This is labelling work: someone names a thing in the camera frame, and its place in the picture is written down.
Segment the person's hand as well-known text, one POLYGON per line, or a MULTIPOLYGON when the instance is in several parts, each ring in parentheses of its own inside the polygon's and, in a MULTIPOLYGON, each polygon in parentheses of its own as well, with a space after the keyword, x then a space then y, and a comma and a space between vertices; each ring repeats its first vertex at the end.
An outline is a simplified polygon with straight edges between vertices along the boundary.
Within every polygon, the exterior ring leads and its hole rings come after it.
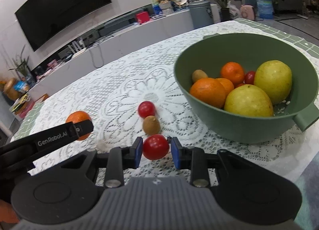
POLYGON ((16 212, 9 203, 0 200, 0 222, 19 223, 16 212))

